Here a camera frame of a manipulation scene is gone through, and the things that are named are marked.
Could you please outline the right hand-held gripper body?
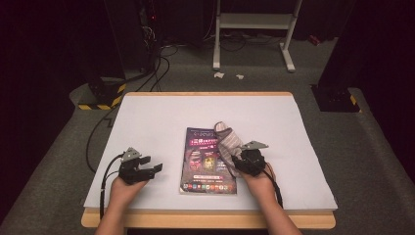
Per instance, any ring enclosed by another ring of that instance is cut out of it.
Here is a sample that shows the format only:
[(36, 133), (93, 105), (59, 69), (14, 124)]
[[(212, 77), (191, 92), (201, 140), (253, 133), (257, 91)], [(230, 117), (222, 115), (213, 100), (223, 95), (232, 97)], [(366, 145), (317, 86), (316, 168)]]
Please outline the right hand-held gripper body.
[(243, 168), (246, 174), (251, 176), (259, 175), (265, 168), (265, 159), (261, 153), (261, 149), (267, 148), (267, 145), (257, 141), (251, 141), (241, 146), (241, 163), (238, 163)]

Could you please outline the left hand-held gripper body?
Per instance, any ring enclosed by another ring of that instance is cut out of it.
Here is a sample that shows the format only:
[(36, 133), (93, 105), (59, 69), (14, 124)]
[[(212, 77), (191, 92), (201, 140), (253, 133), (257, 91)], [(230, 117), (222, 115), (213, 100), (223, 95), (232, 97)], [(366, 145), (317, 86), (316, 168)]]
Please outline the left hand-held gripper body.
[(121, 157), (118, 176), (128, 185), (132, 185), (141, 181), (148, 181), (144, 178), (144, 170), (141, 169), (139, 158), (143, 158), (142, 154), (134, 148), (128, 148)]

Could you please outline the striped grey cloth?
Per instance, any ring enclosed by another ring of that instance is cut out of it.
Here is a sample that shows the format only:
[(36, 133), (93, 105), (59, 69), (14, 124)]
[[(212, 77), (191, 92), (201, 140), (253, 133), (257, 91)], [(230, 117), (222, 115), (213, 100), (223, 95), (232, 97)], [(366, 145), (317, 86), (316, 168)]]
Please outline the striped grey cloth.
[(242, 140), (237, 136), (236, 132), (223, 121), (216, 123), (213, 130), (217, 137), (217, 146), (222, 161), (226, 164), (229, 172), (234, 177), (240, 177), (240, 173), (233, 162), (233, 157), (237, 160), (241, 158)]

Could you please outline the glossy magazine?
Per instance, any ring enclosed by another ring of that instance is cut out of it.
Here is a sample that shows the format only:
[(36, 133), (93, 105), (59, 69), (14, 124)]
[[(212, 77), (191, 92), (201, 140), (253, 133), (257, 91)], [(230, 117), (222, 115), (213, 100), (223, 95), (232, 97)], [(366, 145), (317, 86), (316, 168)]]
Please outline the glossy magazine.
[(236, 195), (236, 178), (229, 172), (212, 129), (188, 127), (180, 180), (182, 194)]

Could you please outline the person's left hand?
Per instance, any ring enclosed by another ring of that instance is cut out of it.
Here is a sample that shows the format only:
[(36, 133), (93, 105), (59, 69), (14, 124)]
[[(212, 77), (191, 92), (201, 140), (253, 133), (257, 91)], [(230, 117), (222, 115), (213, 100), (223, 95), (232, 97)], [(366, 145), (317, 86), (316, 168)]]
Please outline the person's left hand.
[(117, 177), (112, 183), (107, 212), (125, 212), (146, 184), (147, 181), (141, 181), (128, 185)]

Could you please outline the person's right hand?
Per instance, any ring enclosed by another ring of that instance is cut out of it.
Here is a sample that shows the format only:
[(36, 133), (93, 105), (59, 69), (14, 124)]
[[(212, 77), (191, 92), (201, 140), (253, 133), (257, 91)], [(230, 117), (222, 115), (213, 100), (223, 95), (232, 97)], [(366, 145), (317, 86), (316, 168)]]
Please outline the person's right hand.
[(264, 172), (258, 176), (251, 176), (243, 172), (241, 175), (246, 181), (249, 191), (261, 205), (277, 202), (273, 186), (275, 174), (270, 164), (266, 164)]

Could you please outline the black yellow striped base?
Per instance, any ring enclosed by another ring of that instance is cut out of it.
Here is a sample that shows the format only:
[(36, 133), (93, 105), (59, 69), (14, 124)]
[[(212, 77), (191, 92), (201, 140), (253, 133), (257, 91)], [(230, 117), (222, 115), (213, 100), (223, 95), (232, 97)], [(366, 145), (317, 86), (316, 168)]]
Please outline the black yellow striped base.
[(115, 77), (99, 77), (87, 83), (77, 106), (81, 110), (111, 110), (120, 103), (126, 84)]
[(313, 84), (311, 91), (321, 112), (360, 112), (356, 99), (347, 89), (336, 90)]

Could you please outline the black equipment rack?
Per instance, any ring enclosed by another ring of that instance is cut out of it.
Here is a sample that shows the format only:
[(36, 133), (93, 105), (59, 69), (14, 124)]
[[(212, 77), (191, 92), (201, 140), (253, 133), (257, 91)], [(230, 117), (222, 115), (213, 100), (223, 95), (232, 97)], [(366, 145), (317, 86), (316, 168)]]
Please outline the black equipment rack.
[(153, 0), (104, 0), (124, 71), (150, 71), (158, 50), (158, 23)]

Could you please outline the white metal stand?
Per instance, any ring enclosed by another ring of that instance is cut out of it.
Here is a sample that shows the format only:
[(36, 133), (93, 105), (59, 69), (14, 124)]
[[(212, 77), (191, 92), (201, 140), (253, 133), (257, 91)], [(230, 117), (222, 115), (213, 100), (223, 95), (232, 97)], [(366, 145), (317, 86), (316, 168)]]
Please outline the white metal stand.
[(246, 14), (222, 13), (221, 0), (216, 0), (215, 8), (215, 36), (212, 56), (212, 68), (220, 70), (220, 31), (223, 28), (241, 29), (274, 29), (285, 30), (285, 41), (279, 44), (281, 54), (288, 72), (295, 72), (296, 68), (289, 52), (289, 46), (297, 24), (302, 0), (296, 0), (294, 10), (290, 14)]

